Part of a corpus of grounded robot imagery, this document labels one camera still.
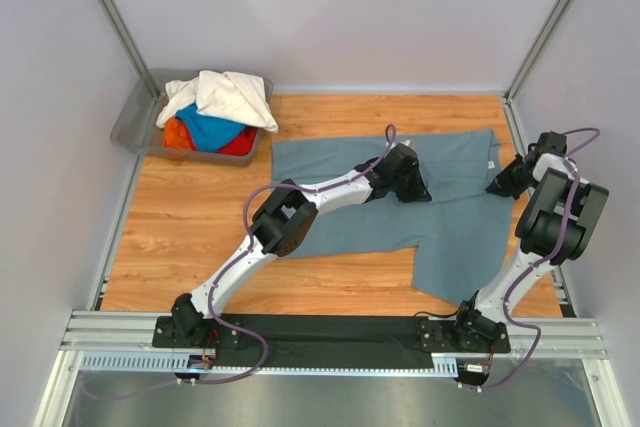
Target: white cloth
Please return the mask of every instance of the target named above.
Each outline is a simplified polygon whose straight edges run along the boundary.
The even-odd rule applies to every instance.
[[[165,89],[169,103],[156,121],[161,129],[176,112],[195,102],[199,114],[278,132],[278,124],[265,99],[264,80],[261,77],[203,70],[188,82],[167,82]]]

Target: vertical metal pole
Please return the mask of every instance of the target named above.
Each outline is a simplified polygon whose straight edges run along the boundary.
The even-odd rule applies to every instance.
[[[158,97],[160,95],[160,90],[158,86],[155,85],[153,79],[148,75],[148,69],[140,52],[138,51],[127,26],[125,25],[120,13],[118,12],[118,8],[113,0],[98,0],[98,3],[102,7],[105,15],[107,16],[107,20],[113,27],[113,30],[118,37],[118,40],[122,44],[122,48],[125,50],[129,60],[131,61],[131,65],[135,69],[136,73],[140,80],[145,83],[145,86],[149,90],[149,93],[152,97]]]
[[[520,66],[520,69],[518,69],[518,73],[513,79],[511,86],[507,89],[507,102],[511,103],[520,92],[520,89],[529,76],[529,73],[537,63],[540,55],[544,51],[549,40],[551,39],[551,36],[562,21],[564,15],[569,10],[572,2],[573,0],[558,0],[556,2],[555,6],[551,10],[551,13],[549,14],[549,17],[542,26],[538,37],[531,46],[531,49],[529,49],[529,52],[527,53],[527,56]]]

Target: white wall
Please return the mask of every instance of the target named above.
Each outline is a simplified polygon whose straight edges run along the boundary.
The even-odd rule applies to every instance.
[[[556,0],[115,0],[149,67],[280,91],[504,90]]]
[[[611,194],[587,251],[568,271],[580,313],[598,319],[633,425],[640,424],[639,86],[638,0],[576,0],[516,101],[529,139],[548,129],[602,129],[576,159]]]
[[[95,0],[0,5],[0,423],[23,426],[87,307],[133,164],[109,132],[136,79]]]

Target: gray plastic bin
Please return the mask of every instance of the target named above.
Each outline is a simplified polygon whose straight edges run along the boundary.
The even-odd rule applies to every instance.
[[[151,69],[147,75],[161,90],[162,97],[154,98],[147,89],[145,81],[138,81],[113,126],[111,141],[134,154],[153,155],[172,160],[248,165],[256,154],[262,129],[258,129],[251,152],[243,156],[167,149],[162,145],[163,131],[156,127],[156,119],[167,102],[164,86],[172,80],[191,80],[197,77],[198,73],[197,70]],[[271,81],[264,79],[264,89],[267,102],[269,102],[273,92]]]

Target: metal floor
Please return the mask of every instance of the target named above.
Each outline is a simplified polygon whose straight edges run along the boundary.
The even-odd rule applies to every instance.
[[[513,369],[496,360],[492,381]],[[87,388],[113,396],[169,374],[104,372]],[[176,386],[131,400],[94,401],[76,390],[69,427],[204,426],[600,426],[581,361],[534,360],[495,392],[461,391],[447,379],[257,375],[221,386]]]

